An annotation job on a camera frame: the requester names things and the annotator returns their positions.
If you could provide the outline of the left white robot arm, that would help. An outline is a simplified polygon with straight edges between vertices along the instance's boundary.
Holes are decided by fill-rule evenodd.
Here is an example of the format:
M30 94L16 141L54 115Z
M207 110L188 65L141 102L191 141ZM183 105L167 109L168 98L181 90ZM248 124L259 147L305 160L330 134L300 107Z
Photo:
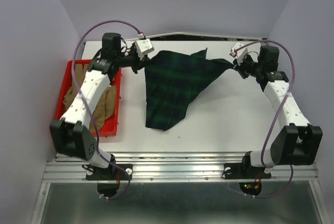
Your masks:
M82 85L65 113L50 124L50 132L57 153L89 163L104 179L111 179L119 166L115 157L99 148L99 137L89 131L93 112L114 76L124 67L137 67L154 49L143 32L128 52L122 51L122 36L105 33L102 46L88 65Z

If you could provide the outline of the green plaid pleated skirt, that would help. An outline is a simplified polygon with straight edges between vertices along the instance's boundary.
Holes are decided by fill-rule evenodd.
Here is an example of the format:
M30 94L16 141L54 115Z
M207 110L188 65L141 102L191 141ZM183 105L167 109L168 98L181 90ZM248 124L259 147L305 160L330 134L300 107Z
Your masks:
M207 50L187 55L160 51L145 67L147 128L167 131L186 116L188 106L233 64L207 59Z

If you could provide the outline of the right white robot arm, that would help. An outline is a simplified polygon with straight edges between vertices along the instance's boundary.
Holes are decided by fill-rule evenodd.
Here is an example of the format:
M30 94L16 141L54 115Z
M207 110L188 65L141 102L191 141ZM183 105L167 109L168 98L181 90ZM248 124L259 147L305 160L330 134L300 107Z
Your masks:
M247 46L235 43L231 47L234 68L242 78L252 76L269 99L279 123L280 133L269 148L248 151L240 163L230 165L229 179L252 178L261 173L269 178L269 169L281 165L310 166L314 163L323 136L319 126L313 126L303 115L292 92L292 82L285 72L278 70L279 49L263 45L257 61L248 53Z

